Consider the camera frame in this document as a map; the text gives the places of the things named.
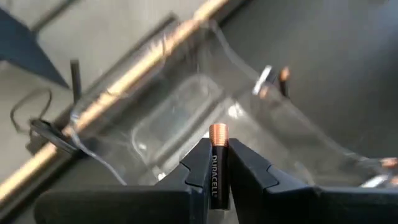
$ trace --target copper battery top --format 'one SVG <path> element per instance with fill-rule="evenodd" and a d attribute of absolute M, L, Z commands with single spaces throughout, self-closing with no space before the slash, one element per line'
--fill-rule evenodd
<path fill-rule="evenodd" d="M 226 124 L 213 124 L 209 128 L 212 146 L 228 147 L 228 127 Z"/>
<path fill-rule="evenodd" d="M 286 81 L 290 76 L 290 70 L 288 67 L 284 67 L 282 71 L 280 71 L 279 80 Z"/>

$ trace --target transparent plastic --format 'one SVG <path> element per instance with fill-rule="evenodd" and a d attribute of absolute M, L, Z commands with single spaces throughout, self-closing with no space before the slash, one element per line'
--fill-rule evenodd
<path fill-rule="evenodd" d="M 83 96 L 71 114 L 72 127 L 148 48 Z M 266 96 L 253 95 L 258 78 L 209 23 L 88 127 L 75 130 L 73 140 L 127 185 L 152 185 L 164 178 L 219 122 L 228 125 L 231 138 L 310 185 L 360 186 L 385 173 L 326 137 L 272 85 L 265 84 Z"/>

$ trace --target duracell logo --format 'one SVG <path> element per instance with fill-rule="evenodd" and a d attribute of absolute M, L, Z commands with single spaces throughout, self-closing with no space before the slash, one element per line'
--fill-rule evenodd
<path fill-rule="evenodd" d="M 217 156 L 213 156 L 211 160 L 211 196 L 212 197 L 218 197 L 217 184 L 218 184 Z"/>

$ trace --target duracell battery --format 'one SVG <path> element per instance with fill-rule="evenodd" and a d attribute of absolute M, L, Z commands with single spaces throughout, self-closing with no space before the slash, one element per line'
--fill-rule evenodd
<path fill-rule="evenodd" d="M 286 98 L 289 97 L 289 91 L 287 87 L 287 80 L 289 79 L 289 76 L 290 76 L 289 68 L 284 67 L 279 74 L 279 86 L 280 86 L 280 92 Z"/>
<path fill-rule="evenodd" d="M 225 124 L 210 126 L 211 179 L 210 208 L 213 210 L 229 209 L 228 181 L 228 128 Z"/>

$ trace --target black wire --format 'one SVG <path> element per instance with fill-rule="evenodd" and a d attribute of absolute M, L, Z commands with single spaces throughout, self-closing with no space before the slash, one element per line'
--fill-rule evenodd
<path fill-rule="evenodd" d="M 41 88 L 41 89 L 33 90 L 32 92 L 27 94 L 25 97 L 20 99 L 12 107 L 12 109 L 10 110 L 10 120 L 11 120 L 11 123 L 14 126 L 15 130 L 17 131 L 17 133 L 28 134 L 30 138 L 32 137 L 33 133 L 32 133 L 31 129 L 24 129 L 24 128 L 22 128 L 22 126 L 20 124 L 17 123 L 17 121 L 15 120 L 15 113 L 19 108 L 24 106 L 29 101 L 33 100 L 34 98 L 37 98 L 40 95 L 46 94 L 46 93 L 48 94 L 49 98 L 48 98 L 45 106 L 43 107 L 42 111 L 39 113 L 38 117 L 36 117 L 37 119 L 42 119 L 43 116 L 46 114 L 46 112 L 49 110 L 51 102 L 52 102 L 52 91 L 49 88 Z"/>

